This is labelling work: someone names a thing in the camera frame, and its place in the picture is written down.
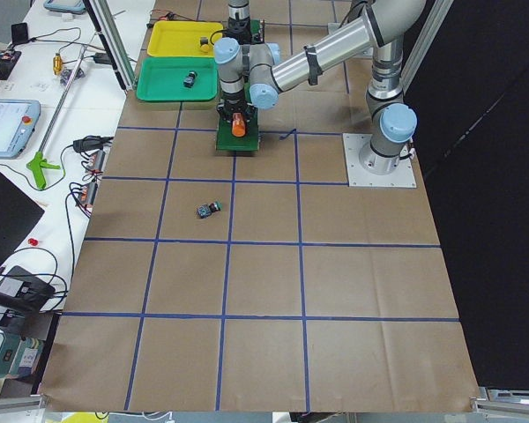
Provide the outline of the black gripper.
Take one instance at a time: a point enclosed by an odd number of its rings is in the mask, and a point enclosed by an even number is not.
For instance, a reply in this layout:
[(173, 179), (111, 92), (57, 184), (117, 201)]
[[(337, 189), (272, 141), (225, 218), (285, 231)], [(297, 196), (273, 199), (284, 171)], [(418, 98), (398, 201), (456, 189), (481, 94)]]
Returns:
[(216, 106), (220, 122), (233, 123), (236, 121), (248, 124), (257, 115), (257, 109), (245, 100), (222, 99)]
[(253, 24), (229, 24), (224, 36), (237, 40), (239, 44), (257, 44), (258, 27)]

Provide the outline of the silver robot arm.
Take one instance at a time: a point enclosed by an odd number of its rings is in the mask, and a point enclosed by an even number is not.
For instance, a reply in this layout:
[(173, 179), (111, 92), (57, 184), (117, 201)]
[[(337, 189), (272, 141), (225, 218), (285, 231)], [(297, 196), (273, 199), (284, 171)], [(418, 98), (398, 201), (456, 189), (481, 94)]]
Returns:
[(239, 44), (252, 44), (252, 20), (249, 0), (229, 0), (227, 3), (228, 18), (225, 36), (235, 39)]
[(225, 34), (213, 46), (220, 83), (217, 149), (254, 152), (259, 111), (274, 108), (282, 93), (303, 82), (316, 85), (327, 70), (371, 49), (365, 96), (372, 131), (343, 136), (348, 184), (415, 188), (411, 143), (418, 120), (403, 101), (401, 69), (403, 35), (424, 7), (422, 1), (354, 1), (339, 28), (282, 60), (277, 44), (252, 32), (248, 2), (230, 2)]

